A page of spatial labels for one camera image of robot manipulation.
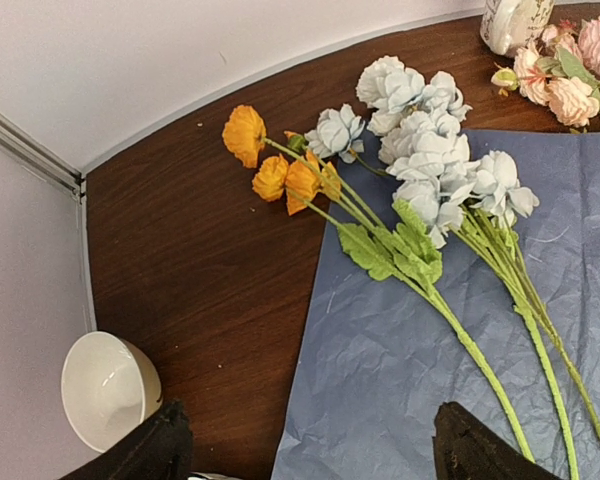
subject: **tabletop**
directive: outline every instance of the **tabletop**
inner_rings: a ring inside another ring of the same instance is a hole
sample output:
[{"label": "tabletop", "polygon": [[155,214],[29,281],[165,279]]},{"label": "tabletop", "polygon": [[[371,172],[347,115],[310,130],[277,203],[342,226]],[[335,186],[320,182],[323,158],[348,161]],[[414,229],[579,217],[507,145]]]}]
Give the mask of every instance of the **tabletop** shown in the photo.
[{"label": "tabletop", "polygon": [[[553,21],[598,15],[600,4],[561,6]],[[360,73],[396,55],[426,78],[454,75],[474,108],[466,128],[567,132],[546,107],[498,95],[494,62],[511,62],[482,44],[479,25],[471,17],[394,33],[295,66],[171,123],[87,176],[98,328],[143,350],[165,397],[184,402],[198,471],[270,477],[324,229],[312,212],[289,218],[283,203],[251,191],[253,171],[222,144],[231,110],[253,105],[278,139],[310,130],[328,107],[346,102],[363,113]]]}]

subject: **white cup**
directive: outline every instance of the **white cup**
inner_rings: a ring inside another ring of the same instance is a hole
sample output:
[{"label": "white cup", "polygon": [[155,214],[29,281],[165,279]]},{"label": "white cup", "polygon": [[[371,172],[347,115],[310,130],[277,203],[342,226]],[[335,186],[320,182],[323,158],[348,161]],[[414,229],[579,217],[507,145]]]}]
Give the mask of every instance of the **white cup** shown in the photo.
[{"label": "white cup", "polygon": [[555,0],[487,0],[480,36],[494,53],[513,57],[542,33],[554,4]]},{"label": "white cup", "polygon": [[78,437],[105,452],[162,404],[158,372],[147,356],[105,332],[79,338],[62,369],[62,404]]}]

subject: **bouquet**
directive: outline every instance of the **bouquet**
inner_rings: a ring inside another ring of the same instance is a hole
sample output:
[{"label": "bouquet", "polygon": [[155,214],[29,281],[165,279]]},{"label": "bouquet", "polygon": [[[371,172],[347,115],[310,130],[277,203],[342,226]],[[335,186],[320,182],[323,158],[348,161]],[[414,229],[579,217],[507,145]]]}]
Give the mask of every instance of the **bouquet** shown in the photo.
[{"label": "bouquet", "polygon": [[[506,152],[471,158],[467,136],[461,134],[461,122],[471,107],[464,104],[450,74],[438,72],[427,83],[418,71],[387,56],[362,72],[356,94],[374,109],[368,129],[381,137],[379,159],[387,165],[383,170],[360,157],[365,122],[346,104],[339,110],[324,110],[316,128],[305,135],[285,132],[286,143],[267,135],[263,119],[252,107],[238,106],[225,125],[224,143],[245,167],[258,168],[252,186],[263,200],[273,202],[286,196],[289,215],[305,209],[321,215],[337,229],[344,253],[374,280],[395,277],[441,314],[489,381],[522,454],[533,461],[502,384],[435,286],[443,271],[441,249],[450,234],[480,256],[507,287],[515,311],[531,334],[558,412],[571,477],[579,478],[569,419],[539,326],[560,351],[599,439],[600,421],[527,274],[512,228],[518,217],[532,214],[538,198],[520,185],[516,162]],[[279,154],[260,163],[260,152],[267,145]],[[342,179],[328,160],[334,156],[345,163],[360,162],[373,173],[402,182],[393,195],[392,207],[400,220],[395,228],[389,229]],[[353,221],[341,222],[316,206],[318,194],[339,205]]]},{"label": "bouquet", "polygon": [[563,21],[518,49],[513,69],[499,67],[491,82],[500,93],[518,90],[538,105],[548,106],[558,121],[584,128],[600,115],[600,17],[581,28]]}]

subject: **black object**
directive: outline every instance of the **black object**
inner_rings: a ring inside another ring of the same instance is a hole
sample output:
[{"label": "black object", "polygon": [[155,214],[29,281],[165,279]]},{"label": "black object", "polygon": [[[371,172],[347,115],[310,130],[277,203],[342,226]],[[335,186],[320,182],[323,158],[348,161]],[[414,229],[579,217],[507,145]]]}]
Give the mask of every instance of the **black object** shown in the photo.
[{"label": "black object", "polygon": [[529,462],[459,403],[443,403],[435,426],[438,480],[560,480]]},{"label": "black object", "polygon": [[184,408],[171,402],[106,453],[60,480],[186,480],[192,450]]}]

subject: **white wall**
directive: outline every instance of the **white wall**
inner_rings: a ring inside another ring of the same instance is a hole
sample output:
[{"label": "white wall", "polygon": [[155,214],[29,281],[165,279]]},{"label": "white wall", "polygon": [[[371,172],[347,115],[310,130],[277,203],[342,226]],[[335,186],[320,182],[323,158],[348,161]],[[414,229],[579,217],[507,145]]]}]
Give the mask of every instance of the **white wall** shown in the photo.
[{"label": "white wall", "polygon": [[0,0],[0,112],[84,169],[245,77],[484,2]]},{"label": "white wall", "polygon": [[64,357],[88,325],[79,215],[0,149],[0,480],[51,480],[94,458],[60,397]]}]

